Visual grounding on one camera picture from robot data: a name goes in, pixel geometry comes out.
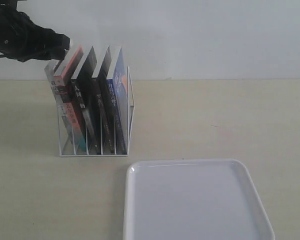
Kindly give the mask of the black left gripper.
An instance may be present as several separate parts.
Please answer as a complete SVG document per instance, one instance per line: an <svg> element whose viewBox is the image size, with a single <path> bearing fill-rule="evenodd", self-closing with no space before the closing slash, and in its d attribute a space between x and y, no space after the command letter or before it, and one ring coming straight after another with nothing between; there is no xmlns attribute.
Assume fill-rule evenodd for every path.
<svg viewBox="0 0 300 240"><path fill-rule="evenodd" d="M70 47L68 36L35 24L10 0L0 0L0 58L22 63L31 59L63 61L65 49Z"/></svg>

